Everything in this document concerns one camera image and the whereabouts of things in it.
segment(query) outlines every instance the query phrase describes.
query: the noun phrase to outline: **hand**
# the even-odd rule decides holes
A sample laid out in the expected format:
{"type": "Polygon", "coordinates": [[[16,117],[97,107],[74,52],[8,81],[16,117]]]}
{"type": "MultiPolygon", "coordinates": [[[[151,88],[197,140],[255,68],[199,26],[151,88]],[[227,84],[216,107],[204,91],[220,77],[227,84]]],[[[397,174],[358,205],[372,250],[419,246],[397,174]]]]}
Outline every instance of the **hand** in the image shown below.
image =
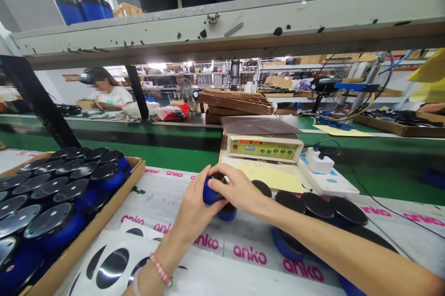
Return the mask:
{"type": "Polygon", "coordinates": [[[216,164],[209,175],[221,172],[228,176],[230,182],[223,184],[216,179],[209,180],[209,187],[221,193],[236,208],[254,214],[265,200],[269,199],[248,179],[243,171],[227,164],[216,164]]]}
{"type": "Polygon", "coordinates": [[[212,218],[227,204],[227,200],[223,199],[210,207],[204,205],[204,181],[209,171],[210,165],[190,182],[171,231],[188,245],[199,237],[212,218]]]}

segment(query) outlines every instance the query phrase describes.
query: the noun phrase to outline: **black metal bracket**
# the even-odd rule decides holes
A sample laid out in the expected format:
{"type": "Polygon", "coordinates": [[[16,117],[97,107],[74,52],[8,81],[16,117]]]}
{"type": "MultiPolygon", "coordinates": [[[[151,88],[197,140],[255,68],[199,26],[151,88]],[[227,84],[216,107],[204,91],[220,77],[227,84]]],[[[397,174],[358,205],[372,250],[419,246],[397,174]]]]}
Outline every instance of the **black metal bracket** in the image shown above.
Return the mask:
{"type": "Polygon", "coordinates": [[[136,102],[138,103],[142,122],[147,122],[149,115],[148,107],[145,102],[144,91],[142,90],[142,86],[140,85],[138,71],[136,70],[136,67],[134,65],[126,65],[125,67],[127,69],[128,78],[130,78],[130,84],[134,93],[134,97],[136,98],[136,102]]]}
{"type": "Polygon", "coordinates": [[[62,114],[57,110],[28,60],[24,57],[0,55],[0,61],[5,76],[11,80],[30,107],[33,107],[37,118],[57,144],[61,148],[81,148],[82,145],[62,114]]]}

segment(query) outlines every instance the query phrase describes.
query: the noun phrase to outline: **blue cord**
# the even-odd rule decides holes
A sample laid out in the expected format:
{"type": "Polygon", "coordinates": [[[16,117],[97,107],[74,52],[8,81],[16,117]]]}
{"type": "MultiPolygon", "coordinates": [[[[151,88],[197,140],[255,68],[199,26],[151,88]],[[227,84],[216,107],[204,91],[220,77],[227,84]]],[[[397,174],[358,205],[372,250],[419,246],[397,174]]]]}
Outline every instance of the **blue cord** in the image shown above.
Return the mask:
{"type": "Polygon", "coordinates": [[[389,70],[392,70],[393,68],[395,68],[397,65],[399,65],[402,61],[404,61],[405,59],[408,58],[409,55],[411,55],[413,51],[412,50],[408,50],[407,54],[405,56],[402,57],[402,59],[400,61],[398,61],[397,63],[394,63],[393,65],[391,65],[390,67],[388,67],[387,69],[384,69],[382,72],[379,73],[379,75],[381,75],[382,73],[385,73],[389,70]]]}

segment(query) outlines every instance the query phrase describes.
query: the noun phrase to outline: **dark hair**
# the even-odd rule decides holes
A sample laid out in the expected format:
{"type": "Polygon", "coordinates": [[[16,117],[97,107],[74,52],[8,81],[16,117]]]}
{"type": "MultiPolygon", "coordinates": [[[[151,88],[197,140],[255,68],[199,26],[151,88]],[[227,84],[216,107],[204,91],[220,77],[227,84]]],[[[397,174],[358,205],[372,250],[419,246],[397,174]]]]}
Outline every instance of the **dark hair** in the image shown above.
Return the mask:
{"type": "Polygon", "coordinates": [[[116,79],[107,70],[105,70],[101,66],[87,68],[87,69],[85,69],[84,72],[85,73],[91,73],[93,75],[93,81],[94,82],[108,80],[110,85],[112,85],[112,86],[120,86],[120,84],[116,81],[116,79]]]}

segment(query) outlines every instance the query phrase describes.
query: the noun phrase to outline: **control panel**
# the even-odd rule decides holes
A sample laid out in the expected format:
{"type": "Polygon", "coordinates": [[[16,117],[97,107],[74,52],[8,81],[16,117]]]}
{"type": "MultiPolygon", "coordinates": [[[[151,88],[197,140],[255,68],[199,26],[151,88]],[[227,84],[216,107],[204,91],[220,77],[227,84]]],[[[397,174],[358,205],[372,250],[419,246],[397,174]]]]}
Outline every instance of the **control panel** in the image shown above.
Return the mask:
{"type": "Polygon", "coordinates": [[[232,156],[296,163],[303,146],[297,138],[230,136],[227,148],[232,156]]]}

